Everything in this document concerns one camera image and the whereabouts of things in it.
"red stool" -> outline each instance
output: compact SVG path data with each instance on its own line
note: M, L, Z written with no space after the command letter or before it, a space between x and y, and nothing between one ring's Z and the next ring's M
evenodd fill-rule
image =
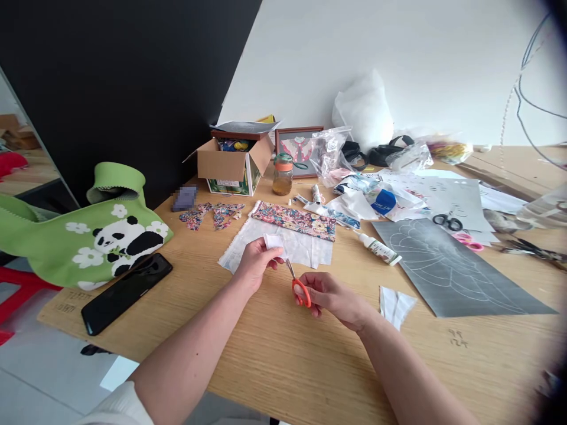
M35 273L21 272L7 267L0 267L0 282L20 285L20 288L10 298L0 304L0 325L40 289L53 289L56 291L63 289L60 286L47 283ZM14 332L0 330L0 345L4 344L12 336L14 336Z

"panda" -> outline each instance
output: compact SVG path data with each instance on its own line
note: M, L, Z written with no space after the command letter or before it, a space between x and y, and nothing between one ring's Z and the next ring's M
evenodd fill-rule
M94 248L112 263L112 275L119 276L164 244L162 235L146 230L133 215L93 230Z

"picture frame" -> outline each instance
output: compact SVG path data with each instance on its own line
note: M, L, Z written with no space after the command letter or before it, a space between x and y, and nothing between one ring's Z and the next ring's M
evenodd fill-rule
M317 177L315 167L309 161L312 150L308 148L307 143L310 142L304 140L311 139L313 133L320 131L323 131L323 126L276 129L276 155L285 152L294 157L294 162L307 165L307 169L294 167L294 179Z

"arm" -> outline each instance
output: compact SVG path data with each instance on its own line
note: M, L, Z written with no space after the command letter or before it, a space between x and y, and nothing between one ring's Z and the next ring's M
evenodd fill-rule
M182 423L201 400L242 310L266 267L275 270L283 263L282 251L266 250L263 238L249 243L228 284L130 376L156 425Z
M328 273L306 273L300 280L309 288L315 317L326 308L357 332L400 424L478 424L402 334L362 297Z

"white sleeve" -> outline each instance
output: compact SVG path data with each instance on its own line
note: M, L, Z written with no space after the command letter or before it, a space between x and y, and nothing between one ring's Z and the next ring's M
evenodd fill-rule
M87 416L74 425L154 425L136 391L126 381L106 397Z

